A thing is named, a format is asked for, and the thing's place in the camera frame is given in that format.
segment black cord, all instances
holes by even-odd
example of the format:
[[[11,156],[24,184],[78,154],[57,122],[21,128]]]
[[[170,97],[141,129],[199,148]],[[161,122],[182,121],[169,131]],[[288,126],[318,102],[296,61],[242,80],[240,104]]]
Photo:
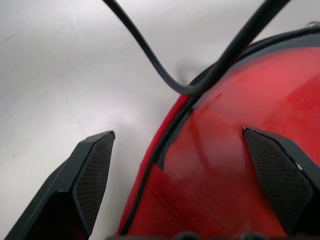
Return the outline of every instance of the black cord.
[[[155,70],[162,79],[176,92],[186,96],[200,95],[215,85],[237,60],[265,26],[277,15],[290,0],[265,0],[249,21],[235,36],[219,60],[211,67],[203,79],[194,86],[184,86],[174,80],[159,62],[150,46],[116,0],[102,0],[121,20],[140,45]]]

